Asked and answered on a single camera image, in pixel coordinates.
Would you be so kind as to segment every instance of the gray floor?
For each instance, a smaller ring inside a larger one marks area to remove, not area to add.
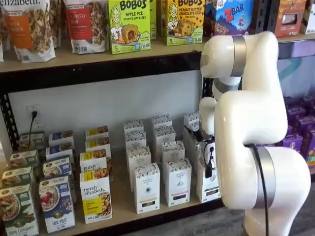
[[[244,214],[221,208],[125,236],[237,236]],[[315,236],[315,183],[297,215],[290,236]]]

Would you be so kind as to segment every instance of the purple product box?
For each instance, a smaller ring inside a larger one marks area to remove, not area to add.
[[[289,123],[294,122],[296,118],[304,117],[305,114],[306,110],[301,106],[290,107],[286,110],[287,121]]]
[[[296,150],[297,152],[300,151],[302,146],[303,137],[299,134],[289,134],[286,137],[278,142],[276,146],[278,147],[286,147]]]
[[[315,125],[315,116],[297,118],[293,123],[293,132],[304,135],[308,127]]]

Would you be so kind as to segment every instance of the cereal box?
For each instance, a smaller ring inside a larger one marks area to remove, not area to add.
[[[134,201],[138,214],[159,209],[159,180],[156,163],[134,169]]]
[[[86,224],[112,218],[107,168],[81,173],[80,188]]]
[[[49,135],[48,144],[50,147],[66,143],[71,143],[72,149],[74,149],[73,130],[67,130]]]
[[[151,48],[150,1],[108,0],[112,54]]]
[[[107,168],[109,180],[113,180],[112,159],[110,156],[106,155],[105,149],[81,153],[80,168],[82,173]]]
[[[168,46],[202,42],[204,4],[205,0],[167,0]]]
[[[69,176],[44,179],[39,183],[39,195],[48,233],[74,226]]]
[[[0,209],[6,234],[34,236],[39,234],[31,184],[0,190]]]
[[[88,129],[85,131],[85,140],[90,141],[94,139],[109,137],[108,126],[101,126],[94,129]]]
[[[111,157],[109,138],[100,138],[85,142],[86,151],[105,150],[106,156]]]

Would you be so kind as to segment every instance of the granola bag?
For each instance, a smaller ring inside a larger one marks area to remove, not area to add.
[[[100,53],[108,49],[106,0],[64,0],[72,52]]]
[[[43,62],[54,58],[49,0],[3,0],[1,3],[18,59],[22,62]]]

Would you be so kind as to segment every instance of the granola box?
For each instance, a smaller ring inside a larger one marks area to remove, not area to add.
[[[85,142],[86,151],[97,151],[102,149],[106,151],[106,156],[111,157],[110,143],[108,137]]]
[[[159,181],[156,163],[134,169],[134,200],[138,214],[159,209]]]
[[[151,48],[150,1],[108,0],[112,54]]]
[[[34,236],[39,234],[31,184],[0,190],[0,209],[6,234]]]
[[[112,218],[107,168],[81,173],[80,188],[86,224]]]
[[[90,141],[94,139],[109,137],[108,126],[101,126],[93,129],[88,129],[85,131],[85,140]]]
[[[75,225],[69,176],[44,179],[38,191],[48,233]]]
[[[1,0],[11,42],[22,62],[44,62],[55,57],[49,23],[49,0]]]
[[[106,0],[64,0],[72,52],[105,52],[108,45]]]
[[[202,42],[204,4],[205,0],[167,0],[168,46]]]

